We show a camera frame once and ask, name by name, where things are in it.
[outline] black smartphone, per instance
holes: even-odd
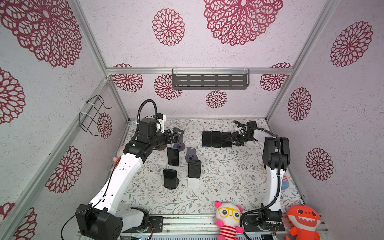
[[[164,169],[164,187],[168,189],[175,189],[179,184],[179,179],[177,178],[177,171],[173,169]]]
[[[221,132],[212,131],[212,147],[221,147]]]
[[[168,164],[170,166],[179,166],[180,165],[180,154],[177,148],[168,147],[167,148],[168,155]]]
[[[189,160],[188,162],[188,177],[200,178],[201,175],[201,161]]]
[[[203,131],[201,146],[212,147],[212,131]]]
[[[231,132],[221,133],[221,147],[232,147]]]

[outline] ceiling panel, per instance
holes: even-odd
[[[107,66],[293,64],[325,0],[80,0]]]

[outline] orange plush shark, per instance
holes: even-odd
[[[296,205],[288,210],[288,218],[293,224],[291,234],[296,236],[296,240],[320,240],[320,235],[316,232],[316,227],[320,225],[319,214],[308,206]]]

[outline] yellow glasses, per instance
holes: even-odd
[[[240,212],[239,210],[233,209],[231,207],[222,207],[218,209],[218,213],[221,217],[227,217],[232,215],[235,220],[240,220]]]

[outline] patterned table surface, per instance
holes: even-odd
[[[247,119],[237,121],[246,123]],[[264,120],[258,126],[268,129]],[[266,171],[262,163],[263,146],[258,142],[246,142],[245,146],[232,148],[205,148],[201,146],[203,130],[234,131],[232,120],[168,120],[166,129],[177,127],[184,130],[186,147],[196,148],[202,161],[199,189],[187,187],[188,164],[186,150],[180,152],[177,189],[164,188],[163,169],[168,168],[167,151],[153,151],[145,164],[133,177],[121,199],[118,213],[124,214],[131,207],[141,207],[150,214],[211,214],[214,203],[233,202],[252,210],[260,207],[265,196]],[[129,126],[126,143],[136,129],[135,121]],[[303,201],[295,183],[287,171],[283,178],[281,210]]]

